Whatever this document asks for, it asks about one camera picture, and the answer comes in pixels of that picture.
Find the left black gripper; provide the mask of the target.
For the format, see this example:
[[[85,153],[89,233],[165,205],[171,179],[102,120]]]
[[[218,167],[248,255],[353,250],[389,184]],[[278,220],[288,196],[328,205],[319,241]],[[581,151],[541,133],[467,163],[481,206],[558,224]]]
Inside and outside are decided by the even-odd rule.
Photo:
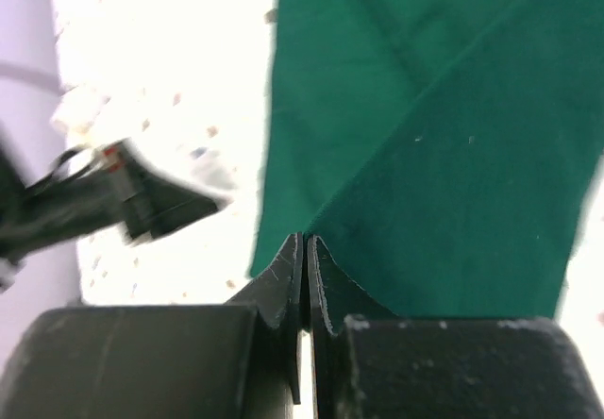
[[[159,239],[219,211],[219,202],[153,173],[127,140],[103,148],[85,176],[27,187],[1,151],[1,258],[31,252],[123,222],[133,240]]]

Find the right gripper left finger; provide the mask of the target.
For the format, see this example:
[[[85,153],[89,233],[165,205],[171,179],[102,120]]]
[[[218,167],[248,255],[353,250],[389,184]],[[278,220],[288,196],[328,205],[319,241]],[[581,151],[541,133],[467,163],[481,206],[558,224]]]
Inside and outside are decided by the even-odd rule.
[[[285,373],[292,401],[301,401],[300,331],[303,274],[303,235],[288,235],[273,260],[259,275],[231,296],[227,303],[253,303],[263,323],[277,339],[271,356],[279,357],[277,367]]]

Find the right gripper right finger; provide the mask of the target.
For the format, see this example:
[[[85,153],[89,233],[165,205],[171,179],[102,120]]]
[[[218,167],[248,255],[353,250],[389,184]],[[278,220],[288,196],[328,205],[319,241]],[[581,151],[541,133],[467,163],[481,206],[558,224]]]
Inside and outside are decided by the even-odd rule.
[[[334,362],[337,336],[349,314],[370,320],[394,319],[395,314],[379,304],[341,269],[318,236],[307,241],[306,267],[309,288],[309,324],[312,345],[314,416],[334,416]]]

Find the green surgical drape cloth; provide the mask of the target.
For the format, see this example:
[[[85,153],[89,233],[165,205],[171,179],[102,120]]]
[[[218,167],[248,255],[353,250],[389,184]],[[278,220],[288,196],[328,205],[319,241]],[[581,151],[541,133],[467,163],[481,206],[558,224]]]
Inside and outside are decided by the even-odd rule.
[[[603,0],[278,0],[251,271],[321,237],[412,316],[554,314],[603,152]]]

